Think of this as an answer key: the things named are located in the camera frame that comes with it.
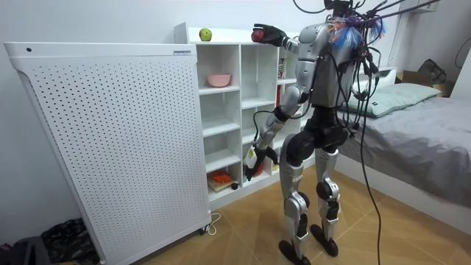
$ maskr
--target white cable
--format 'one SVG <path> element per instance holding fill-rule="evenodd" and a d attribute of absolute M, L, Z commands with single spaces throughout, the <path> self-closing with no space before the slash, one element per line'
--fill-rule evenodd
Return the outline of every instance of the white cable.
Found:
<path fill-rule="evenodd" d="M 221 219 L 221 214 L 220 213 L 212 213 L 211 216 L 213 215 L 217 215 L 219 216 L 218 218 L 216 218 L 216 220 L 212 221 L 209 225 L 208 225 L 208 235 L 210 236 L 214 236 L 216 235 L 216 233 L 218 232 L 218 230 L 216 229 L 216 227 L 214 226 L 214 224 L 219 221 Z"/>

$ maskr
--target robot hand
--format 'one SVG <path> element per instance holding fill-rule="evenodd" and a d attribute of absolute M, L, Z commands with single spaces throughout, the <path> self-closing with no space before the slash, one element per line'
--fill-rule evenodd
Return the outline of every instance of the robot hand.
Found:
<path fill-rule="evenodd" d="M 286 33 L 283 30 L 265 24 L 254 24 L 253 26 L 254 32 L 259 30 L 263 32 L 263 36 L 256 41 L 254 40 L 255 42 L 268 43 L 276 47 L 283 45 L 283 39 L 286 37 Z"/>
<path fill-rule="evenodd" d="M 256 145 L 250 147 L 244 159 L 244 171 L 248 181 L 255 175 L 266 156 L 273 160 L 275 165 L 278 164 L 277 153 L 271 147 L 268 146 L 266 149 L 260 149 Z"/>

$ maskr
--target robot leg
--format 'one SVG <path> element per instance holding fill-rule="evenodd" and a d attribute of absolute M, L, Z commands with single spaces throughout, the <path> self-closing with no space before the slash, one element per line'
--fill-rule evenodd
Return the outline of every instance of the robot leg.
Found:
<path fill-rule="evenodd" d="M 309 207 L 307 196 L 298 191 L 302 178 L 301 163 L 298 166 L 291 165 L 287 160 L 288 144 L 294 135 L 286 138 L 280 154 L 280 183 L 283 191 L 285 220 L 291 243 L 281 241 L 279 248 L 282 254 L 293 264 L 310 265 L 304 256 L 303 242 L 308 236 L 308 216 L 306 211 Z"/>
<path fill-rule="evenodd" d="M 319 213 L 322 220 L 322 227 L 311 226 L 311 232 L 316 240 L 324 247 L 325 251 L 333 257 L 339 254 L 337 244 L 333 240 L 334 226 L 339 220 L 339 187 L 330 178 L 336 165 L 339 151 L 316 149 L 316 192 L 319 204 Z"/>

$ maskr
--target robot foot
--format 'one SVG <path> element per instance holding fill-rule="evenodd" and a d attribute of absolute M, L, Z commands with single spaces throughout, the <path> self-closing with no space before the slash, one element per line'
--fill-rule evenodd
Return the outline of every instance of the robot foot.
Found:
<path fill-rule="evenodd" d="M 298 259 L 293 245 L 289 244 L 287 241 L 280 241 L 280 243 L 278 244 L 278 248 L 285 256 L 285 258 L 292 262 L 294 265 L 311 265 L 311 262 L 306 257 L 302 257 L 301 260 Z"/>
<path fill-rule="evenodd" d="M 327 241 L 324 230 L 319 225 L 311 225 L 311 233 L 331 257 L 339 255 L 339 248 L 333 239 Z"/>

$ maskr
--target white bookshelf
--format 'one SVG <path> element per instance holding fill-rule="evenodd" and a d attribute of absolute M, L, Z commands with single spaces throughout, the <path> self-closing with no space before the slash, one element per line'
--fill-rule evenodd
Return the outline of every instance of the white bookshelf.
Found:
<path fill-rule="evenodd" d="M 272 161 L 268 158 L 263 162 L 261 174 L 251 181 L 244 179 L 242 163 L 255 136 L 253 114 L 259 110 L 274 110 L 277 86 L 281 86 L 281 98 L 285 86 L 296 82 L 296 58 L 285 49 L 253 43 L 251 30 L 210 29 L 213 40 L 202 42 L 198 36 L 199 29 L 181 24 L 174 28 L 174 35 L 176 43 L 196 44 L 198 52 L 196 68 L 206 172 L 224 169 L 238 183 L 237 190 L 226 188 L 215 192 L 208 187 L 210 208 L 215 210 L 279 180 L 279 170 L 272 171 Z M 277 78 L 280 57 L 287 58 L 284 79 Z M 230 84 L 225 88 L 210 87 L 206 75 L 213 73 L 231 74 Z M 298 110 L 296 116 L 301 115 L 305 107 L 307 104 Z M 311 114 L 302 119 L 288 120 L 273 140 L 272 148 L 279 153 L 285 138 L 298 133 Z M 268 115 L 259 113 L 256 116 L 258 128 Z M 314 157 L 305 162 L 306 167 L 313 164 Z"/>

